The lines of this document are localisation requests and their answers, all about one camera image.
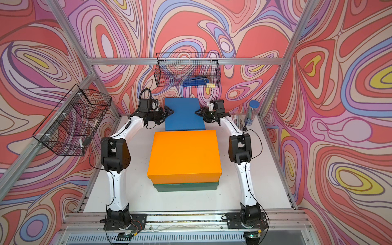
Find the blue shoebox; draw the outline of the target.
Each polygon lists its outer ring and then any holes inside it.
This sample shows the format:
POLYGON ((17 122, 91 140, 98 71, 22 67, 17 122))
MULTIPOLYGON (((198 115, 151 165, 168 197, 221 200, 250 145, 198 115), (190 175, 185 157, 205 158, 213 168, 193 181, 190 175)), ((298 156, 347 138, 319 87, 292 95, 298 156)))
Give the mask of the blue shoebox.
POLYGON ((201 108, 197 98, 165 98, 164 105, 174 111, 165 120, 166 131, 206 129, 203 119, 195 114, 201 108))

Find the orange shoebox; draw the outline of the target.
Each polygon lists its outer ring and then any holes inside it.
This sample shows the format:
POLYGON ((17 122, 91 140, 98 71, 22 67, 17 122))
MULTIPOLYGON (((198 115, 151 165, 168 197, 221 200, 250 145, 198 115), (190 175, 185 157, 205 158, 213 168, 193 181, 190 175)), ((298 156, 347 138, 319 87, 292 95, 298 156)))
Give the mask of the orange shoebox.
POLYGON ((155 133, 147 172, 153 184, 217 183, 221 175, 215 130, 155 133))

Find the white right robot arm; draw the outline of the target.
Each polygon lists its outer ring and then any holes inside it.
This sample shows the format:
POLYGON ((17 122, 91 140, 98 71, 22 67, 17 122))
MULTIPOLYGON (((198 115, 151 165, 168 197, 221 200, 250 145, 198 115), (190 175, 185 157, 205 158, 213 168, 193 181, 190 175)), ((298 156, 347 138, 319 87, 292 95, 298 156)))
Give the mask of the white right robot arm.
POLYGON ((231 115, 224 108, 224 100, 211 100, 195 112, 206 123, 218 123, 230 134, 228 156, 235 164, 242 191, 242 201, 239 217, 246 228, 256 225, 262 221, 262 211, 259 202, 254 196, 253 184, 250 173, 250 162, 252 159, 252 144, 250 134, 241 130, 233 121, 231 115))

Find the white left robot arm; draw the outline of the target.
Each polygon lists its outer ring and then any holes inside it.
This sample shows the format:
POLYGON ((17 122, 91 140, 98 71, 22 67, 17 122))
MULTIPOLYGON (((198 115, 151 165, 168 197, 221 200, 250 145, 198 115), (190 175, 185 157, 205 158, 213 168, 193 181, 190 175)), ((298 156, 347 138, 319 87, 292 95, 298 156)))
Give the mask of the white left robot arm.
POLYGON ((101 165, 109 178, 110 203, 106 205, 104 219, 105 230, 141 231, 142 224, 137 225, 130 213, 129 202, 126 198, 126 169, 131 163, 128 143, 142 128, 153 121, 156 125, 165 122, 166 118, 174 114, 167 106, 159 107, 159 101, 152 98, 149 88, 139 94, 138 107, 130 116, 127 123, 110 137, 101 142, 101 165))

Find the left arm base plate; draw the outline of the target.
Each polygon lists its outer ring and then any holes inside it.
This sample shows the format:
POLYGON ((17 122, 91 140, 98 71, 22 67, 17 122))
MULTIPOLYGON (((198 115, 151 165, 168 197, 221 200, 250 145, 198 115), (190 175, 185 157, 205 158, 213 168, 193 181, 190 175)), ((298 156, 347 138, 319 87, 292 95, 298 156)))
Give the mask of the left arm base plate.
POLYGON ((101 219, 106 231, 141 231, 145 229, 147 221, 146 213, 125 214, 122 217, 109 217, 101 219))

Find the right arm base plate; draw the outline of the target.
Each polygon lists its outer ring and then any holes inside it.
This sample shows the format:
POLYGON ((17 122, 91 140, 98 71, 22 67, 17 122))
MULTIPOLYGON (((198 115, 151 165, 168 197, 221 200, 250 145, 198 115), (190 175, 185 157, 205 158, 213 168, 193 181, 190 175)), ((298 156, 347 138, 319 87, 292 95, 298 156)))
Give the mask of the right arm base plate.
POLYGON ((221 220, 227 223, 228 229, 260 229, 268 228, 268 221, 264 212, 255 215, 247 215, 241 212, 228 212, 221 216, 221 220))

